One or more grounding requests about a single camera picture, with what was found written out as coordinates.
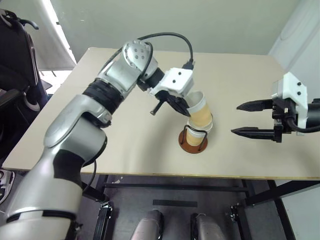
table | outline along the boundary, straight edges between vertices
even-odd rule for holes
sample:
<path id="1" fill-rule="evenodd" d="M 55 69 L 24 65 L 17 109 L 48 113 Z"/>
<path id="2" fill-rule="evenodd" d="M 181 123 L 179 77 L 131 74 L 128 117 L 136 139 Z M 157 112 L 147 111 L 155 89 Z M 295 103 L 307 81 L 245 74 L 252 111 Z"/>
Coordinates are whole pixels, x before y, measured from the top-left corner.
<path id="1" fill-rule="evenodd" d="M 65 83 L 52 96 L 3 164 L 5 169 L 30 170 L 43 150 L 50 123 L 63 107 L 91 83 L 115 49 L 91 47 Z M 165 71 L 181 67 L 186 52 L 155 51 Z M 189 154 L 178 144 L 187 117 L 136 87 L 113 114 L 104 131 L 108 144 L 97 159 L 97 173 L 158 176 L 198 176 L 249 179 L 319 179 L 320 133 L 284 134 L 283 143 L 235 135 L 239 127 L 273 128 L 271 111 L 236 110 L 244 102 L 268 99 L 272 82 L 284 70 L 266 55 L 195 53 L 194 90 L 204 92 L 213 114 L 206 150 Z M 91 173 L 93 166 L 82 169 Z"/>

black cable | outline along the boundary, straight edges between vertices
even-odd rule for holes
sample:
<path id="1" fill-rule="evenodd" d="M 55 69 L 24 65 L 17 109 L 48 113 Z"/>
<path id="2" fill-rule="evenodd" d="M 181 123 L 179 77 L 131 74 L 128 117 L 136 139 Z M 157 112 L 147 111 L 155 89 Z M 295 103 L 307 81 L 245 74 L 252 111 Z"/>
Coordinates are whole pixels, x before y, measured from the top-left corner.
<path id="1" fill-rule="evenodd" d="M 150 62 L 152 60 L 152 55 L 154 54 L 154 47 L 152 46 L 152 44 L 150 42 L 148 42 L 148 41 L 146 41 L 145 44 L 148 44 L 150 46 L 150 53 L 149 53 L 148 61 L 146 62 L 145 66 L 144 66 L 144 69 L 142 70 L 138 80 L 141 79 L 145 75 L 145 73 L 146 73 L 146 71 L 147 71 L 147 69 L 149 67 L 149 64 L 150 64 Z"/>
<path id="2" fill-rule="evenodd" d="M 83 193 L 91 186 L 92 182 L 95 179 L 96 172 L 97 172 L 97 162 L 96 162 L 96 160 L 94 160 L 93 165 L 94 165 L 94 169 L 93 169 L 93 173 L 92 173 L 91 179 L 88 182 L 87 186 L 83 189 L 83 191 L 82 191 Z"/>
<path id="3" fill-rule="evenodd" d="M 288 123 L 290 128 L 292 128 L 293 130 L 300 132 L 300 133 L 309 134 L 309 133 L 315 133 L 315 132 L 320 131 L 320 125 L 312 126 L 312 127 L 308 127 L 308 128 L 300 128 L 296 125 L 296 123 L 292 117 L 287 118 L 286 122 Z"/>
<path id="4" fill-rule="evenodd" d="M 141 36 L 138 37 L 137 39 L 139 40 L 145 40 L 145 39 L 150 39 L 150 38 L 154 38 L 154 37 L 160 37 L 160 36 L 174 36 L 180 39 L 183 39 L 186 44 L 189 47 L 189 52 L 190 52 L 190 59 L 189 62 L 193 63 L 194 62 L 194 51 L 192 49 L 192 45 L 191 42 L 183 35 L 179 34 L 179 33 L 175 33 L 175 32 L 158 32 L 158 33 L 153 33 L 153 34 L 149 34 L 149 35 L 145 35 L 145 36 Z M 120 47 L 103 65 L 103 67 L 101 68 L 101 70 L 103 70 L 109 63 L 111 63 L 111 61 L 113 59 L 115 59 L 116 56 L 118 56 L 119 53 L 121 53 L 122 51 L 122 47 Z"/>

